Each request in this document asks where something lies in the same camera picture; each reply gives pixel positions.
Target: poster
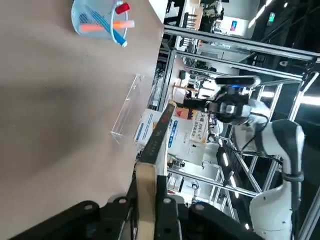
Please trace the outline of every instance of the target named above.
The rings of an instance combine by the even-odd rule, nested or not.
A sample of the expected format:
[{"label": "poster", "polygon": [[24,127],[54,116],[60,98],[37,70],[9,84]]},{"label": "poster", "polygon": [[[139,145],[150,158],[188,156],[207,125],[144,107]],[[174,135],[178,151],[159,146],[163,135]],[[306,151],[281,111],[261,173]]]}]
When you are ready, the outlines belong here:
[{"label": "poster", "polygon": [[190,139],[196,143],[205,144],[208,138],[208,114],[197,111],[193,119]]},{"label": "poster", "polygon": [[[134,136],[136,145],[143,148],[155,129],[161,112],[146,109]],[[197,165],[202,164],[206,145],[202,142],[191,140],[190,133],[194,121],[173,116],[169,126],[168,153],[176,158]]]}]

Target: table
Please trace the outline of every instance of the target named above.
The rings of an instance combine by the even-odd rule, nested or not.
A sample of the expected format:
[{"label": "table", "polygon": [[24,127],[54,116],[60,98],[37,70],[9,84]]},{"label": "table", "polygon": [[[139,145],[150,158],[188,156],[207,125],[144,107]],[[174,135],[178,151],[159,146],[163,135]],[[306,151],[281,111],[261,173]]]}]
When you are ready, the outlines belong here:
[{"label": "table", "polygon": [[132,139],[110,131],[135,74],[148,79],[163,25],[148,0],[128,0],[128,46],[77,35],[72,0],[3,0],[0,7],[0,239],[83,200],[104,205],[128,190]]}]

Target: red cap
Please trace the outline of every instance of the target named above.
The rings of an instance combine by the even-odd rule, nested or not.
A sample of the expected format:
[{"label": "red cap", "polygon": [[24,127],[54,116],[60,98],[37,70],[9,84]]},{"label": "red cap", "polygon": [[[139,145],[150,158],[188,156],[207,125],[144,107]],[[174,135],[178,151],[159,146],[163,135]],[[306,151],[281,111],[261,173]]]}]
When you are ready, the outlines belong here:
[{"label": "red cap", "polygon": [[117,6],[117,7],[115,8],[115,12],[116,12],[117,14],[122,14],[122,13],[124,13],[125,11],[128,11],[129,9],[130,9],[129,4],[125,2],[125,3],[121,4],[120,6]]}]

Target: black cable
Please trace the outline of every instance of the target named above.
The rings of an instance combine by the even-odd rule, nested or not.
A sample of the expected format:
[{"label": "black cable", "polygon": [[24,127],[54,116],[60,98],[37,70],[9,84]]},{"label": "black cable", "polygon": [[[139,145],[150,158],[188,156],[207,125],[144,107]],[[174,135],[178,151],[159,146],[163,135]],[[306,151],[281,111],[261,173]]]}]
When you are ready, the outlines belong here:
[{"label": "black cable", "polygon": [[265,119],[266,119],[266,122],[265,122],[265,124],[263,125],[263,127],[262,127],[258,132],[256,132],[256,133],[254,134],[254,136],[244,145],[244,147],[241,149],[241,152],[256,138],[256,136],[257,136],[258,134],[261,134],[261,133],[265,130],[265,128],[267,127],[267,125],[268,125],[268,123],[269,123],[269,118],[268,118],[267,116],[265,116],[265,115],[263,115],[263,114],[260,114],[260,113],[255,113],[255,112],[251,112],[251,114],[265,118]]}]

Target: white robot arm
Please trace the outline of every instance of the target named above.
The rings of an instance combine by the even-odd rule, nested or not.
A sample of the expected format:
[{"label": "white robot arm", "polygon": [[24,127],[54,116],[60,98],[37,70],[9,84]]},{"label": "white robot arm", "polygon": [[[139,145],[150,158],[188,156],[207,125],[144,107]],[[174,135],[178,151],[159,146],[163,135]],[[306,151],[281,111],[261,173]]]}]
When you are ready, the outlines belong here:
[{"label": "white robot arm", "polygon": [[242,87],[259,84],[256,77],[251,79],[253,81],[248,76],[240,80],[219,79],[223,83],[229,81],[229,84],[225,83],[213,99],[207,99],[207,102],[185,100],[183,104],[187,108],[214,113],[221,122],[233,125],[233,137],[239,151],[282,158],[282,185],[253,198],[250,216],[254,231],[264,239],[290,240],[292,214],[301,202],[305,135],[300,125],[288,119],[269,122],[270,110],[264,103],[249,99],[232,85],[234,81],[240,81],[238,84]]},{"label": "white robot arm", "polygon": [[[254,231],[264,239],[289,240],[292,213],[298,210],[301,202],[301,182],[304,179],[301,159],[305,135],[300,125],[287,119],[268,123],[259,121],[234,126],[237,148],[243,152],[280,156],[283,160],[282,185],[252,199],[251,221]],[[253,136],[254,140],[245,146]]]}]

